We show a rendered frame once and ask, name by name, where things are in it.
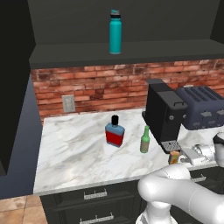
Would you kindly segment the dark open wall cabinet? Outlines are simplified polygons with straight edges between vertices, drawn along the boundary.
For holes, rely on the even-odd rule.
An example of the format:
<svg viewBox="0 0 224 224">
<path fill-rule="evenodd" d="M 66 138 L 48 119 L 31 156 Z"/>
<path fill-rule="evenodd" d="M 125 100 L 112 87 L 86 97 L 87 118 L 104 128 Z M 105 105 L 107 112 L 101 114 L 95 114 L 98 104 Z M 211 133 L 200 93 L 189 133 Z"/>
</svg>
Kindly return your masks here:
<svg viewBox="0 0 224 224">
<path fill-rule="evenodd" d="M 31 68 L 224 58 L 224 0 L 28 0 Z M 109 52 L 110 12 L 122 47 Z"/>
</svg>

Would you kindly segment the grey wall outlet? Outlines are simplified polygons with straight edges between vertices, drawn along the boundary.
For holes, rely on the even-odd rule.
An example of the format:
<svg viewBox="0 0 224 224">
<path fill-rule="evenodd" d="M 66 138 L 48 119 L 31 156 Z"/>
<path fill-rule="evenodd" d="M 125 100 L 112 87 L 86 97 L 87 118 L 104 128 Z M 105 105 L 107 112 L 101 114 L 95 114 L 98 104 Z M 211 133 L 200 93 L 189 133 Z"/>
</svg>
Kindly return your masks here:
<svg viewBox="0 0 224 224">
<path fill-rule="evenodd" d="M 75 111 L 74 96 L 72 94 L 63 95 L 62 102 L 63 102 L 63 111 L 65 113 L 70 113 Z"/>
</svg>

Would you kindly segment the green glass bottle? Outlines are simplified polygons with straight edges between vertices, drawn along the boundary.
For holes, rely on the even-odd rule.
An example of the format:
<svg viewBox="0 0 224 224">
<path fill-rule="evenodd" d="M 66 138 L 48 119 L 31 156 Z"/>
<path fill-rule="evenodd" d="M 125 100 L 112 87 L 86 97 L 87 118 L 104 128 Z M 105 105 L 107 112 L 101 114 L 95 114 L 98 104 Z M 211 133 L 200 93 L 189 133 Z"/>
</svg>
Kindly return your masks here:
<svg viewBox="0 0 224 224">
<path fill-rule="evenodd" d="M 141 143 L 140 143 L 140 151 L 142 153 L 147 153 L 149 150 L 149 145 L 150 145 L 150 136 L 149 136 L 149 127 L 146 126 L 144 128 L 144 133 L 141 137 Z"/>
</svg>

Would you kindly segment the black coffee machine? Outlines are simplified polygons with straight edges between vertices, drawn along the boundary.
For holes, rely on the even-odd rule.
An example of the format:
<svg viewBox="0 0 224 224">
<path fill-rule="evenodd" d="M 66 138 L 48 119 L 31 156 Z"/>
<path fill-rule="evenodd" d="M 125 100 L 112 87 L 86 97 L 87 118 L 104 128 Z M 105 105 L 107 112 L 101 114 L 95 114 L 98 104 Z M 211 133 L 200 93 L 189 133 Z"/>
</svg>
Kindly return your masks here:
<svg viewBox="0 0 224 224">
<path fill-rule="evenodd" d="M 180 151 L 177 142 L 186 103 L 161 79 L 147 79 L 146 110 L 142 113 L 151 134 L 166 154 Z"/>
</svg>

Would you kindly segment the dark drawer front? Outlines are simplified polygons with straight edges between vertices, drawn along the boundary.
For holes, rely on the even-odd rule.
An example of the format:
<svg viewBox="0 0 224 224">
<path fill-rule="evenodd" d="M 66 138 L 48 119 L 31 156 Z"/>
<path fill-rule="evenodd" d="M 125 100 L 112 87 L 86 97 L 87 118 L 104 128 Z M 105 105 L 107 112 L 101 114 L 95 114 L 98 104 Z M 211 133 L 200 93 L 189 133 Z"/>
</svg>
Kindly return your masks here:
<svg viewBox="0 0 224 224">
<path fill-rule="evenodd" d="M 41 196 L 41 202 L 44 208 L 62 208 L 68 206 L 82 206 L 95 202 L 113 201 L 128 199 L 137 195 L 137 180 L 117 183 L 113 185 L 101 185 L 80 190 L 73 190 L 67 192 L 59 192 L 49 195 Z M 107 190 L 108 196 L 84 200 L 83 195 L 91 194 L 94 191 L 97 193 L 103 192 L 104 188 Z"/>
<path fill-rule="evenodd" d="M 109 216 L 112 213 L 115 218 L 96 224 L 135 224 L 140 214 L 141 200 L 137 198 L 119 199 L 101 205 L 85 206 L 83 208 L 67 208 L 61 211 L 65 224 L 79 224 L 80 218 L 84 221 L 92 220 L 96 215 Z"/>
<path fill-rule="evenodd" d="M 224 168 L 219 166 L 209 167 L 190 171 L 191 178 L 197 178 L 201 174 L 206 177 L 205 181 L 197 182 L 197 184 L 204 186 L 218 194 L 224 194 Z"/>
</svg>

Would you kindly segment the dark blue toaster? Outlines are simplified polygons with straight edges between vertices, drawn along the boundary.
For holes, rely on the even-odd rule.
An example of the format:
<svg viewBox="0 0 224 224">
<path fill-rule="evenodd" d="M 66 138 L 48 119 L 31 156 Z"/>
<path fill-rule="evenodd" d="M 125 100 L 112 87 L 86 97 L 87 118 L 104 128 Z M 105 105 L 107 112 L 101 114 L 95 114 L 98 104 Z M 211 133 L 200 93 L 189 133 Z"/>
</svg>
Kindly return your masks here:
<svg viewBox="0 0 224 224">
<path fill-rule="evenodd" d="M 182 87 L 175 93 L 187 104 L 183 125 L 203 130 L 224 125 L 224 98 L 210 87 Z"/>
</svg>

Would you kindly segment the teal water bottle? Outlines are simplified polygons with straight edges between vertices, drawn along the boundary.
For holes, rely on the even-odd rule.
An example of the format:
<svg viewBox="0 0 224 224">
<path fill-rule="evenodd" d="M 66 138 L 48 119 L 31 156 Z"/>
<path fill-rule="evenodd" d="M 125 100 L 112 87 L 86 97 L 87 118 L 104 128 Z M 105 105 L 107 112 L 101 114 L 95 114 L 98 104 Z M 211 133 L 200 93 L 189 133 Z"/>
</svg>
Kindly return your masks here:
<svg viewBox="0 0 224 224">
<path fill-rule="evenodd" d="M 110 12 L 109 22 L 109 52 L 119 54 L 122 47 L 122 21 L 119 10 Z"/>
</svg>

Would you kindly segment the dark cabinet door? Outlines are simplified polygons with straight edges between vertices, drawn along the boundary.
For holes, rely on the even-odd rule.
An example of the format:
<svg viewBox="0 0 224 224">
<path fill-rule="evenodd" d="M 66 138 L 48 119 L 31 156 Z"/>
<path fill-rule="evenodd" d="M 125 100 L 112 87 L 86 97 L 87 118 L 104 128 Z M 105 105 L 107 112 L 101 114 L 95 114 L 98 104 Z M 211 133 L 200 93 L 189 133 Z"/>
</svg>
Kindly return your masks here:
<svg viewBox="0 0 224 224">
<path fill-rule="evenodd" d="M 0 0 L 0 176 L 10 167 L 35 45 L 28 0 Z"/>
</svg>

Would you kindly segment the blue red liquor bottle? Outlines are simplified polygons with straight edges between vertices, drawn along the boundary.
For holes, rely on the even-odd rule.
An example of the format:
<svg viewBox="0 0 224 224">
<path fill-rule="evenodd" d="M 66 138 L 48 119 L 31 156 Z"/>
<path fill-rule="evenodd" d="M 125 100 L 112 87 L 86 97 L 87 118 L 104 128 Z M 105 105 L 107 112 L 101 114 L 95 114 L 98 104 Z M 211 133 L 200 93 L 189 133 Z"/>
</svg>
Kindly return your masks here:
<svg viewBox="0 0 224 224">
<path fill-rule="evenodd" d="M 118 123 L 119 116 L 112 115 L 111 122 L 105 126 L 106 142 L 108 144 L 114 145 L 115 147 L 120 147 L 123 144 L 123 137 L 125 132 L 125 128 Z"/>
</svg>

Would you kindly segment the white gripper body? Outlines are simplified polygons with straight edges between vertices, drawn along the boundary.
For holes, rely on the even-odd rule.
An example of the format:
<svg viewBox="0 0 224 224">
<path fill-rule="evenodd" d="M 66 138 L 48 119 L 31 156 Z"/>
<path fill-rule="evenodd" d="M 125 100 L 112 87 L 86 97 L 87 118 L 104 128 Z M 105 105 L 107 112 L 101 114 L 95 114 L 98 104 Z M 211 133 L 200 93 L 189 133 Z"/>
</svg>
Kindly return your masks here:
<svg viewBox="0 0 224 224">
<path fill-rule="evenodd" d="M 190 148 L 183 148 L 182 155 L 184 158 L 182 159 L 183 163 L 190 163 L 193 166 L 201 165 L 205 160 L 205 157 L 201 154 L 198 154 L 195 150 Z"/>
</svg>

